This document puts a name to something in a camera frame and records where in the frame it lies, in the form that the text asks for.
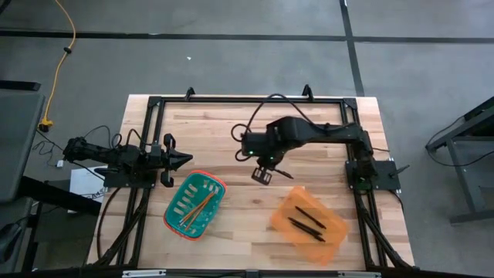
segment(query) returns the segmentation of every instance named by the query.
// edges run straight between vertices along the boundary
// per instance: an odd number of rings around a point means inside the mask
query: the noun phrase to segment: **concrete floor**
[[[83,31],[345,34],[338,0],[63,3]],[[356,36],[494,36],[492,1],[347,4]],[[0,28],[69,30],[69,25],[52,1],[16,0],[0,16]],[[38,81],[39,92],[48,96],[53,70],[68,42],[1,37],[0,76]],[[309,83],[317,95],[356,96],[345,42],[79,39],[73,50],[50,111],[55,127],[49,137],[60,144],[101,124],[118,131],[131,93],[185,93],[193,86],[201,94],[298,94]],[[416,265],[494,276],[494,220],[449,224],[449,217],[466,212],[465,200],[454,169],[433,163],[424,149],[433,133],[494,95],[494,45],[357,43],[356,50],[365,96],[379,100],[391,154],[398,164],[411,165],[401,175],[401,185]],[[94,134],[92,139],[104,144],[106,135]],[[439,152],[439,157],[448,161],[445,153]],[[69,178],[71,166],[59,170],[45,161],[32,153],[26,174],[40,180]],[[63,213],[45,218],[58,225],[77,221],[65,219]],[[94,219],[82,222],[88,223],[82,225],[86,230],[74,229],[73,235],[61,228],[63,232],[42,232],[44,248],[55,251],[40,250],[37,267],[81,264],[90,241],[84,236],[93,231]],[[56,238],[58,234],[64,241]],[[67,259],[70,253],[77,253],[76,259]]]

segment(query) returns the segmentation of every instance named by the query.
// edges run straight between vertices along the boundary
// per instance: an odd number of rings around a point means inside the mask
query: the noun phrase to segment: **orange translucent tray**
[[[296,210],[295,206],[309,213],[325,225],[326,229],[317,226],[311,219]],[[321,237],[326,242],[319,242],[311,235],[298,229],[292,225],[288,217],[321,232],[323,234]],[[281,206],[272,214],[271,225],[276,231],[281,232],[286,240],[293,243],[309,261],[323,266],[333,259],[334,253],[349,231],[348,225],[341,217],[309,195],[301,186],[293,188],[285,197]]]

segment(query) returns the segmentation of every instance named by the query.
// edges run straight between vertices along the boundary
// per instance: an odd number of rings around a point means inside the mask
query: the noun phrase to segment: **gray table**
[[[18,198],[19,181],[29,157],[32,140],[42,111],[44,96],[36,93],[0,95],[0,227],[29,215],[31,198]],[[21,238],[27,219],[20,222]],[[9,261],[0,264],[0,273],[14,271],[22,240],[17,242]]]
[[[37,93],[0,96],[0,204],[18,195],[44,99]]]

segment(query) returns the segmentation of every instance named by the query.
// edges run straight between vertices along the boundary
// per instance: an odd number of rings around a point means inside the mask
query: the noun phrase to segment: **yellow cord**
[[[74,23],[72,22],[72,19],[70,18],[69,13],[63,8],[62,4],[60,4],[59,0],[55,0],[56,4],[62,9],[63,13],[67,17],[67,19],[70,22],[70,25],[72,26],[72,41],[69,44],[69,51],[72,50],[72,46],[74,45],[74,42],[76,41],[76,27],[74,26]],[[52,103],[53,95],[55,94],[55,88],[56,88],[56,81],[59,76],[59,71],[60,67],[63,64],[63,61],[65,61],[65,58],[67,57],[67,52],[63,53],[62,59],[59,62],[59,65],[56,67],[55,71],[55,79],[53,80],[53,87],[52,87],[52,92],[49,95],[48,103],[46,104],[46,110],[45,110],[45,116],[41,119],[41,124],[44,124],[48,127],[51,127],[53,125],[53,121],[48,120],[48,112],[49,112],[49,106]]]

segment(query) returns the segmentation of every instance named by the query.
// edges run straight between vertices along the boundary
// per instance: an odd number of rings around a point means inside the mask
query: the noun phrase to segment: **yellow extension cord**
[[[45,115],[43,116],[43,118],[41,119],[41,123],[39,124],[39,129],[43,132],[47,132],[49,127],[51,127],[53,125],[53,121],[48,120],[48,112],[49,112],[49,107],[52,104],[53,95],[55,95],[56,81],[58,79],[60,67],[63,64],[63,61],[65,61],[67,55],[69,55],[70,52],[72,52],[72,46],[74,45],[74,42],[76,41],[76,27],[74,26],[74,23],[72,22],[72,19],[70,18],[69,13],[63,8],[63,6],[62,6],[62,4],[60,4],[59,0],[55,0],[55,2],[62,9],[63,13],[65,14],[67,19],[69,20],[70,25],[72,26],[72,34],[73,35],[72,35],[72,41],[70,42],[68,47],[64,48],[65,53],[63,53],[62,59],[60,59],[59,65],[56,67],[55,79],[53,80],[52,92],[49,95],[48,103],[46,104]]]

